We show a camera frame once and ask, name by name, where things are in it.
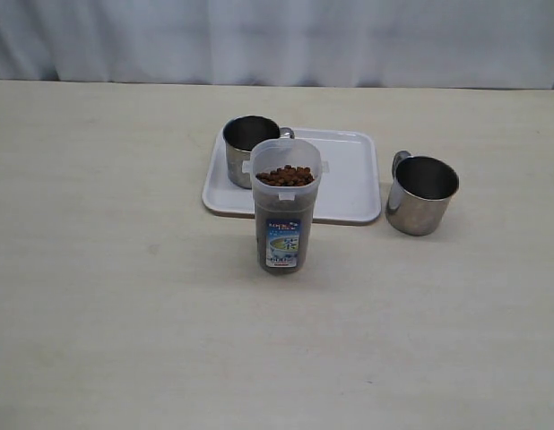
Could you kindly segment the steel mug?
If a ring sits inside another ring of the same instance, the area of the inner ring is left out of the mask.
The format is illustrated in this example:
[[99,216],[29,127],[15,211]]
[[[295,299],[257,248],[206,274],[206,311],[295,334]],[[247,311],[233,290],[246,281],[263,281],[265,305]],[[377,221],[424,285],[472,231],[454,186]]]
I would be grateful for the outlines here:
[[226,123],[221,131],[225,143],[228,178],[241,188],[250,189],[250,174],[243,171],[243,163],[250,160],[253,148],[264,141],[278,138],[293,139],[289,127],[279,127],[264,116],[241,116]]
[[459,189],[457,173],[442,160],[400,150],[394,154],[392,177],[385,205],[389,224],[410,236],[433,233]]

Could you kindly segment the clear plastic container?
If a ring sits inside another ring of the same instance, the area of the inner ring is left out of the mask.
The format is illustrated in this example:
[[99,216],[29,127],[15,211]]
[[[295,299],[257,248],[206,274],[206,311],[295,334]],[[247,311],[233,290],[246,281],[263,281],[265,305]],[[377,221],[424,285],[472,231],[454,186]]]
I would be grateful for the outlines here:
[[257,144],[245,166],[255,206],[255,238],[262,269],[282,275],[302,268],[322,177],[313,144],[290,138]]

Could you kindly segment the white plastic tray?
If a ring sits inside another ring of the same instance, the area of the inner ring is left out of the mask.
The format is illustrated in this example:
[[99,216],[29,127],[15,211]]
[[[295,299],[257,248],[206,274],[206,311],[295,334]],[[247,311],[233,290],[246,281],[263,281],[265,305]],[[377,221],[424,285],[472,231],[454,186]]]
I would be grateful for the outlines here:
[[[364,225],[378,218],[383,203],[373,140],[354,131],[296,127],[294,134],[313,144],[323,161],[314,222]],[[221,216],[254,217],[252,192],[228,178],[222,133],[215,139],[202,201],[206,209]]]

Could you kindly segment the white curtain backdrop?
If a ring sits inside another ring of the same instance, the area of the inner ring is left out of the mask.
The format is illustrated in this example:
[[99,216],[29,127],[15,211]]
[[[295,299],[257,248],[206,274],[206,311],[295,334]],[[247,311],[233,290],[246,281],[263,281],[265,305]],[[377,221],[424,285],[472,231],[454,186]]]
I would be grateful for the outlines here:
[[0,79],[554,90],[554,1],[0,1]]

